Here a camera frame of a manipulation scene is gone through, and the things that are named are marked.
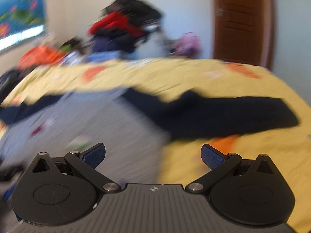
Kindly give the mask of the pink plastic bag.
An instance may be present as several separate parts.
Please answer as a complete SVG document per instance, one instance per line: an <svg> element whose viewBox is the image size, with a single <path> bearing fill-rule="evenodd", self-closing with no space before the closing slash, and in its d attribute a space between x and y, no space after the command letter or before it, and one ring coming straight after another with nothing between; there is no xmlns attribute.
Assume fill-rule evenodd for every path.
<svg viewBox="0 0 311 233"><path fill-rule="evenodd" d="M200 38L194 32L184 33L175 43L175 55L197 59L201 52Z"/></svg>

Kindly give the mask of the yellow floral bed quilt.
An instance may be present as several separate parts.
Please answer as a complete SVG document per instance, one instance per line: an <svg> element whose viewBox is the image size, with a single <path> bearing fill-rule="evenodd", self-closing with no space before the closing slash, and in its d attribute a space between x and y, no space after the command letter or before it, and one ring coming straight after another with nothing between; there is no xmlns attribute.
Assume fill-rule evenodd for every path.
<svg viewBox="0 0 311 233"><path fill-rule="evenodd" d="M41 66L25 77L3 105L32 103L45 94L67 91L100 91L135 86L167 102L193 89L205 97L266 96L281 98L299 119L299 125L253 135L215 139L223 152L247 159L268 154L292 189L296 204L289 225L310 232L310 107L285 82L268 70L251 65L236 66L214 59L153 59L101 64Z"/></svg>

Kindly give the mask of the pile of dark red clothes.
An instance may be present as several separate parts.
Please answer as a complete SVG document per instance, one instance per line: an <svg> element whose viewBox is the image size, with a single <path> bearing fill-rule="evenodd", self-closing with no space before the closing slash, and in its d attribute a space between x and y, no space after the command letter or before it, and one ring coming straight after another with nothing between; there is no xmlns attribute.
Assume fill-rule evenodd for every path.
<svg viewBox="0 0 311 233"><path fill-rule="evenodd" d="M115 0L102 10L101 19L88 30L94 53L121 51L132 53L139 41L150 35L147 27L157 24L162 13L142 0Z"/></svg>

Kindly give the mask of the orange plastic bag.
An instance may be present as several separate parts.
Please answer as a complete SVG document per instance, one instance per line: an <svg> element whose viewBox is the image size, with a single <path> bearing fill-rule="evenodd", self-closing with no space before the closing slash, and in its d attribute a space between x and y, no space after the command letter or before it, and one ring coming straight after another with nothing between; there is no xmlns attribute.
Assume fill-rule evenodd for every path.
<svg viewBox="0 0 311 233"><path fill-rule="evenodd" d="M55 65L58 64L66 55L65 52L48 45L37 45L31 48L19 60L17 68L27 69L31 66Z"/></svg>

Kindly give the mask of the light blue folded blanket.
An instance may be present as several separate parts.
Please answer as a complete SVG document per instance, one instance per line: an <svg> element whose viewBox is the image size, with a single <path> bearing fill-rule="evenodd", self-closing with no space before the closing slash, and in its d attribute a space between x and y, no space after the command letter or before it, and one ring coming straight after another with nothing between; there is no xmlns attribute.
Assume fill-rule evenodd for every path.
<svg viewBox="0 0 311 233"><path fill-rule="evenodd" d="M102 63L113 59L121 59L124 56L122 51L97 52L86 55L87 63Z"/></svg>

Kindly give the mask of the grey navy knit sweater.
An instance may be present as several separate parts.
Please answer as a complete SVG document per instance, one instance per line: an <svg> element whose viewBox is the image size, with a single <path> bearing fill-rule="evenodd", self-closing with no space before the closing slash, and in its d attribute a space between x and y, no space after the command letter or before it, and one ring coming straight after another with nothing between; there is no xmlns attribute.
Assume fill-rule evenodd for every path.
<svg viewBox="0 0 311 233"><path fill-rule="evenodd" d="M210 139L297 126L279 98L207 98L189 90L171 102L134 88L46 95L1 109L4 166L28 165L41 151L63 156L98 143L107 158L98 170L117 183L155 182L161 150L173 140Z"/></svg>

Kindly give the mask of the dark floral garment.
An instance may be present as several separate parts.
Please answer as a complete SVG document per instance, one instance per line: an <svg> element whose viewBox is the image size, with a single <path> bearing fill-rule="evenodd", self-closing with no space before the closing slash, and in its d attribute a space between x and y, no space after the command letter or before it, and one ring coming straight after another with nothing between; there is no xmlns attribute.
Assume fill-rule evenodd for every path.
<svg viewBox="0 0 311 233"><path fill-rule="evenodd" d="M27 76L27 72L20 70L9 70L0 78L0 99L1 102L11 91Z"/></svg>

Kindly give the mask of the brown wooden door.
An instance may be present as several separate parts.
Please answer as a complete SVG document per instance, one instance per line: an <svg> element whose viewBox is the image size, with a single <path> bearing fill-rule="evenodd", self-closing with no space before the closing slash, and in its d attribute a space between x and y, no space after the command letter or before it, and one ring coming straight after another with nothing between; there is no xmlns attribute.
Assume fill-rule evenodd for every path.
<svg viewBox="0 0 311 233"><path fill-rule="evenodd" d="M274 42L274 0L214 0L213 57L271 68Z"/></svg>

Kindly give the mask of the lotus print window blind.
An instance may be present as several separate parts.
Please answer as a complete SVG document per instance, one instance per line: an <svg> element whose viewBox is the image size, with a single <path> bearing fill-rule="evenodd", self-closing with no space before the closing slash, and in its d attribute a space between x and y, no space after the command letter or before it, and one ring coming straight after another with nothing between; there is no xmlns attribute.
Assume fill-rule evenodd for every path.
<svg viewBox="0 0 311 233"><path fill-rule="evenodd" d="M41 35L45 11L45 0L1 0L1 51Z"/></svg>

